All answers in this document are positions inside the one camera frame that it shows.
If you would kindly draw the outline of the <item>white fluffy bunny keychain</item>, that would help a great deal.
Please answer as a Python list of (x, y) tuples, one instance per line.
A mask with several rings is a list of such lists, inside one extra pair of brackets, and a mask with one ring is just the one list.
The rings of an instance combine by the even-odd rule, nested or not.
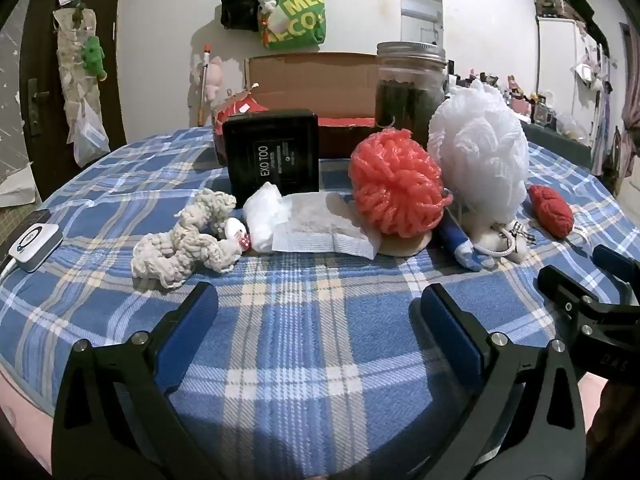
[(506, 259), (514, 263), (525, 261), (530, 248), (536, 245), (536, 237), (518, 220), (509, 223), (493, 223), (467, 212), (462, 216), (462, 228), (482, 255)]

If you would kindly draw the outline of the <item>blue and white sock roll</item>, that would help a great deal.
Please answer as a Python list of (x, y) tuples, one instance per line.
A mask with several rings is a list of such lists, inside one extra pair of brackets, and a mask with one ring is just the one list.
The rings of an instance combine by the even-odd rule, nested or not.
[(442, 241), (442, 246), (446, 247), (457, 260), (457, 263), (473, 272), (481, 270), (491, 270), (496, 266), (494, 258), (481, 254), (474, 248), (469, 237), (452, 218), (448, 209), (442, 211), (442, 220), (435, 228)]

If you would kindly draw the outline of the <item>green dinosaur toy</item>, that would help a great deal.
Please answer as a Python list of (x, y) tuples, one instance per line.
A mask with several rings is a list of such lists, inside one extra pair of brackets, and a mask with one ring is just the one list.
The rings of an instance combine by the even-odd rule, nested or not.
[(103, 65), (105, 54), (98, 36), (91, 36), (86, 40), (81, 51), (81, 58), (84, 69), (89, 75), (96, 77), (98, 81), (104, 81), (107, 78), (107, 72)]

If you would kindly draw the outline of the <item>red knitted bunny plush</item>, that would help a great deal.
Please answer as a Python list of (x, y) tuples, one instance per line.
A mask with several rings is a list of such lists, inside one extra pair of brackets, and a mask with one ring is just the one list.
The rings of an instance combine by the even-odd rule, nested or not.
[(528, 196), (538, 223), (553, 237), (568, 237), (574, 228), (573, 211), (563, 196), (553, 188), (531, 185)]

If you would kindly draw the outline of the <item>white gauze pad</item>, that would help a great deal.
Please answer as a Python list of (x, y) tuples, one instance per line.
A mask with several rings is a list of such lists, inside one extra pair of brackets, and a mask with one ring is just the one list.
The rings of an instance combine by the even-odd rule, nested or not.
[(373, 260), (382, 240), (348, 202), (334, 192), (298, 193), (284, 196), (288, 220), (273, 228), (274, 252), (345, 254)]

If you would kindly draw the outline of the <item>black EXOTOO box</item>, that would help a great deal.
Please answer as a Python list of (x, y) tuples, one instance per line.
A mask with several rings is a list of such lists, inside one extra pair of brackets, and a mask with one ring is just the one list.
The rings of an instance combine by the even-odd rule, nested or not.
[(239, 208), (267, 182), (283, 196), (318, 191), (319, 122), (310, 110), (232, 116), (222, 125), (222, 138)]

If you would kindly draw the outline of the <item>white square device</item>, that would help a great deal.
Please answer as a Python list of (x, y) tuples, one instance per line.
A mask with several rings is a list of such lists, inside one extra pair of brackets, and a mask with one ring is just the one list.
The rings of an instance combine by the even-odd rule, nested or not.
[(34, 223), (17, 237), (9, 256), (27, 273), (35, 272), (63, 240), (60, 227), (54, 223)]

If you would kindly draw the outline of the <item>orange tipped stick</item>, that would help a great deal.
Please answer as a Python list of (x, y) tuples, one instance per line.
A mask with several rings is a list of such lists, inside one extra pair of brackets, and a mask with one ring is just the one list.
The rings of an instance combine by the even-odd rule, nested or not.
[(210, 45), (206, 44), (203, 49), (202, 64), (200, 71), (200, 100), (198, 101), (198, 116), (196, 116), (196, 124), (203, 127), (206, 123), (206, 77), (208, 64), (210, 59)]

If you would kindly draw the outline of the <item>blue plaid tablecloth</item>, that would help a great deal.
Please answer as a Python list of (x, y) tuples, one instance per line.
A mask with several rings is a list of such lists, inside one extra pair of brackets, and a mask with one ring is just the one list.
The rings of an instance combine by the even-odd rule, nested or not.
[[(181, 304), (137, 281), (130, 263), (144, 234), (165, 232), (204, 188), (228, 191), (210, 133), (179, 130), (129, 144), (95, 162), (47, 201), (61, 246), (34, 273), (1, 285), (1, 362), (43, 411), (54, 408), (72, 345), (117, 344)], [(246, 256), (213, 284), (219, 311), (172, 404), (201, 449), (232, 479), (340, 474), (403, 479), (434, 451), (465, 396), (409, 306), (440, 283), (488, 330), (543, 346), (558, 312), (538, 292), (556, 266), (597, 297), (628, 287), (599, 270), (584, 240), (550, 240), (518, 211), (535, 245), (521, 263), (465, 271), (424, 250), (374, 260), (333, 254)]]

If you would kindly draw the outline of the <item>white wardrobe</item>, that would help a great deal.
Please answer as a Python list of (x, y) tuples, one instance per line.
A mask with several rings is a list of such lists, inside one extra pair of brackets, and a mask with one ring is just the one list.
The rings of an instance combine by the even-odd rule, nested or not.
[(590, 136), (598, 116), (600, 49), (581, 22), (538, 18), (537, 91), (559, 117)]

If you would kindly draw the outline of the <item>white mesh bath pouf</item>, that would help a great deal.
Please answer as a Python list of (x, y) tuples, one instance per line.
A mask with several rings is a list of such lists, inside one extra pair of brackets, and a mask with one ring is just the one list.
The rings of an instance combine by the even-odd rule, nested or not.
[(430, 120), (427, 151), (459, 204), (487, 223), (515, 219), (527, 196), (528, 142), (498, 89), (479, 80), (452, 89)]

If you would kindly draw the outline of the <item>white cloth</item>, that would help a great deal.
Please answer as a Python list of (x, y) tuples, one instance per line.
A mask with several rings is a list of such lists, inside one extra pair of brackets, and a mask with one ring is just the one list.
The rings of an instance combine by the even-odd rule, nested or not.
[(255, 252), (271, 252), (274, 228), (288, 221), (291, 207), (277, 185), (265, 182), (243, 206), (243, 217)]

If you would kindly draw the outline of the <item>tan round powder puff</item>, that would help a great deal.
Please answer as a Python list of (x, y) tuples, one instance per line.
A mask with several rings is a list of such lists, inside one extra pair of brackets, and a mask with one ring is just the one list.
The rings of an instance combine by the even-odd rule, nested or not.
[(397, 234), (383, 235), (378, 253), (382, 256), (408, 258), (417, 255), (430, 244), (432, 232), (427, 231), (412, 237)]

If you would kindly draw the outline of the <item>cream chunky knit scrunchie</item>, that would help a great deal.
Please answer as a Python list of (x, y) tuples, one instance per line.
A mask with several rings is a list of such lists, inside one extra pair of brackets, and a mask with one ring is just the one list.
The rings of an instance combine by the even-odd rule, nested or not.
[(177, 214), (174, 227), (149, 233), (134, 246), (131, 272), (139, 280), (158, 281), (164, 289), (180, 287), (199, 264), (218, 274), (230, 272), (241, 258), (241, 243), (222, 238), (236, 198), (203, 188)]

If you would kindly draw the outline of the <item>coral red bath pouf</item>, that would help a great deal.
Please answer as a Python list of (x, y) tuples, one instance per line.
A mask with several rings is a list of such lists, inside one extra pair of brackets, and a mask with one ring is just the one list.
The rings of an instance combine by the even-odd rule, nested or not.
[(386, 128), (361, 141), (348, 175), (358, 212), (385, 235), (431, 231), (452, 202), (438, 163), (407, 129)]

